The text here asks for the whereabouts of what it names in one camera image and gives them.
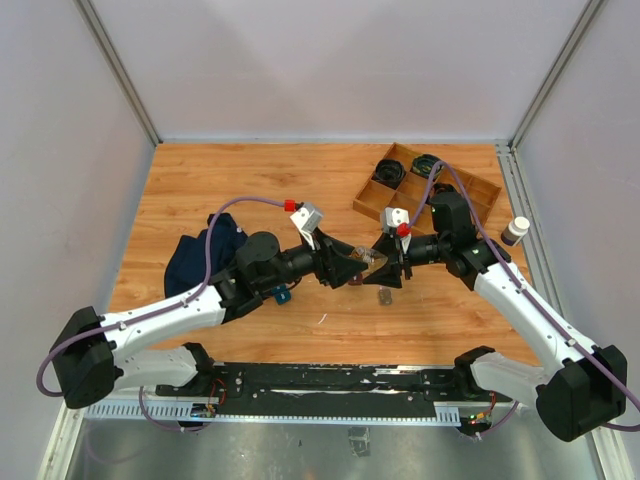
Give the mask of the clear glass pill jar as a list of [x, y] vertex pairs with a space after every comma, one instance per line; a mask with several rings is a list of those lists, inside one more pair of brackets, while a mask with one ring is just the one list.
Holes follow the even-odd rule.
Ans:
[[363, 271], [363, 274], [371, 274], [382, 267], [384, 267], [388, 261], [388, 257], [373, 248], [364, 246], [357, 246], [353, 249], [350, 257], [359, 260], [367, 265], [367, 268]]

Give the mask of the grey pill box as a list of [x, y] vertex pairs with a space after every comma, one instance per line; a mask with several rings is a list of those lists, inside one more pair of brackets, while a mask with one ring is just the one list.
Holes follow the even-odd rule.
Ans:
[[381, 306], [390, 306], [393, 303], [391, 289], [388, 287], [380, 287], [378, 290], [378, 301]]

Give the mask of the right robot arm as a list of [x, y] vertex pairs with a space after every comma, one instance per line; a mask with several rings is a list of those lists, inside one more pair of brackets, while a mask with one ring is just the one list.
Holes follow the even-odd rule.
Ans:
[[387, 260], [365, 276], [365, 283], [399, 288], [412, 268], [442, 264], [493, 305], [539, 360], [532, 367], [491, 347], [476, 347], [454, 361], [455, 392], [466, 400], [494, 392], [532, 407], [547, 429], [566, 442], [612, 426], [626, 410], [627, 360], [622, 352], [597, 346], [565, 321], [507, 253], [478, 231], [458, 192], [438, 193], [428, 206], [435, 229], [431, 235], [412, 234], [407, 211], [383, 210], [382, 234], [373, 248]]

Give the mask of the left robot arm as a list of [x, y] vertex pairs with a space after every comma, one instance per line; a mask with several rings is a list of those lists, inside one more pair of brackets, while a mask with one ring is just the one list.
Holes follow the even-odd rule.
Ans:
[[248, 237], [231, 263], [196, 288], [128, 312], [99, 315], [91, 306], [74, 312], [51, 347], [62, 397], [70, 409], [88, 407], [127, 387], [130, 359], [177, 335], [242, 318], [263, 304], [271, 290], [314, 275], [333, 289], [364, 273], [361, 247], [324, 233], [312, 242], [281, 250], [277, 237]]

